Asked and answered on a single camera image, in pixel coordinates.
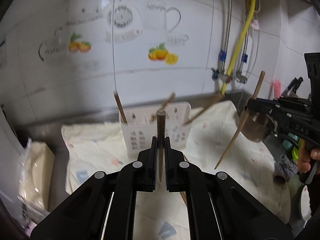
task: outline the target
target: finger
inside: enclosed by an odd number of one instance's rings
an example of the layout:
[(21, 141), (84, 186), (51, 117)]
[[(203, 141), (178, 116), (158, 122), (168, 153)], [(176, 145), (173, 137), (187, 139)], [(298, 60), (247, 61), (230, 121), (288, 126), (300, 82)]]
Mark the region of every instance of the finger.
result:
[(311, 169), (310, 163), (303, 163), (299, 166), (299, 171), (301, 173), (306, 173), (306, 172), (310, 171), (310, 169)]
[(308, 153), (308, 151), (303, 147), (301, 147), (299, 151), (299, 160), (306, 163), (311, 160), (310, 153)]
[(313, 149), (310, 156), (312, 159), (320, 161), (320, 149)]

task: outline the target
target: white cable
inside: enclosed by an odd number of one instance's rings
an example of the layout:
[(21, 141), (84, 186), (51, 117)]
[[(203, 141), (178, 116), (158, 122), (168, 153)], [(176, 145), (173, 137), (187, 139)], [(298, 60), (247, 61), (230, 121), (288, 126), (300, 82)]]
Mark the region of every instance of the white cable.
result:
[(255, 59), (254, 59), (254, 62), (253, 62), (251, 71), (249, 72), (249, 71), (247, 70), (247, 73), (246, 73), (246, 75), (245, 75), (247, 79), (249, 79), (249, 78), (251, 77), (251, 74), (252, 74), (252, 72), (253, 72), (253, 70), (254, 70), (254, 67), (255, 67), (255, 65), (256, 65), (257, 58), (258, 58), (258, 52), (259, 52), (259, 43), (260, 43), (260, 28), (258, 29), (258, 44), (257, 44), (256, 57), (255, 57)]

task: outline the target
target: cooking pot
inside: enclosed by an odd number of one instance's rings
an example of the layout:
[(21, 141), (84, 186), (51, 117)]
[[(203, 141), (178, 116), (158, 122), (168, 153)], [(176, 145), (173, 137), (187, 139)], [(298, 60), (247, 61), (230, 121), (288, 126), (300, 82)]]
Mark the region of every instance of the cooking pot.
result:
[[(245, 111), (246, 111), (246, 107), (241, 113), (239, 122), (243, 118)], [(241, 132), (249, 140), (253, 142), (261, 142), (265, 137), (267, 137), (272, 132), (274, 128), (275, 128), (275, 123), (273, 122), (270, 116), (251, 111)]]

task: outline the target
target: green object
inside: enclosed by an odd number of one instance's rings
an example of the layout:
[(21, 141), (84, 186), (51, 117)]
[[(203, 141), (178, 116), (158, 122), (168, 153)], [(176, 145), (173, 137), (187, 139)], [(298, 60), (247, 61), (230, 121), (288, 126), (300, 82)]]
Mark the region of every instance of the green object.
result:
[[(301, 147), (301, 139), (299, 140), (299, 149)], [(297, 162), (298, 161), (298, 158), (299, 158), (299, 149), (297, 149), (296, 147), (293, 148), (292, 150), (292, 159)]]

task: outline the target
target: plastic bag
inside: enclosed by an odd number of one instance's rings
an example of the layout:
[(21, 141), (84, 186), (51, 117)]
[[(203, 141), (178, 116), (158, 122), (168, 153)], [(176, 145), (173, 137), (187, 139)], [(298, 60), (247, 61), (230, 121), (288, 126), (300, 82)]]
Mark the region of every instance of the plastic bag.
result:
[(21, 219), (41, 222), (49, 213), (49, 193), (54, 154), (45, 143), (29, 138), (25, 154), (19, 163), (19, 195), (22, 202)]

